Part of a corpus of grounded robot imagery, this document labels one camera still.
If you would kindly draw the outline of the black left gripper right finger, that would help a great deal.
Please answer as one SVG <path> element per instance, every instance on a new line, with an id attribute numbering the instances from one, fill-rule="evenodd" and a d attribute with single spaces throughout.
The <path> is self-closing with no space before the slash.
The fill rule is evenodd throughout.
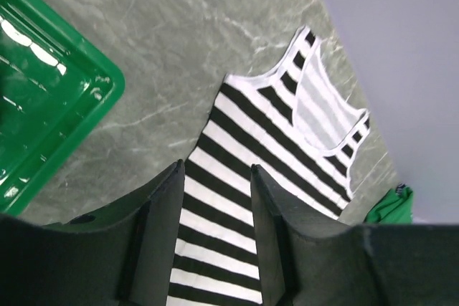
<path id="1" fill-rule="evenodd" d="M 264 305 L 456 305 L 458 227 L 333 220 L 251 168 Z"/>

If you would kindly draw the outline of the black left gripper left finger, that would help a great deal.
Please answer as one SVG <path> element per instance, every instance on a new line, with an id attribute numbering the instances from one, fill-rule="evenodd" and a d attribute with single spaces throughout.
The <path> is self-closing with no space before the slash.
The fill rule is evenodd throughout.
<path id="1" fill-rule="evenodd" d="M 3 305 L 164 305 L 184 197 L 184 162 L 71 221 L 1 216 Z"/>

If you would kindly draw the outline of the green garment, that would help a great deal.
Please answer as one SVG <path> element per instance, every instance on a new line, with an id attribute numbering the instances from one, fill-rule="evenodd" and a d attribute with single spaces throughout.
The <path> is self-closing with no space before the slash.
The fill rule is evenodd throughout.
<path id="1" fill-rule="evenodd" d="M 399 184 L 391 188 L 369 211 L 364 220 L 368 224 L 411 224 L 413 221 L 413 190 Z"/>

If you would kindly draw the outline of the black white striped garment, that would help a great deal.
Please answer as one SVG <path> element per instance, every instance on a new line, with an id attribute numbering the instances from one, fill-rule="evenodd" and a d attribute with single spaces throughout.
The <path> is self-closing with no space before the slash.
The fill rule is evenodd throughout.
<path id="1" fill-rule="evenodd" d="M 168 305 L 261 305 L 250 193 L 262 166 L 284 189 L 337 219 L 369 112 L 345 101 L 310 28 L 262 75 L 227 75 L 184 162 L 184 200 Z"/>

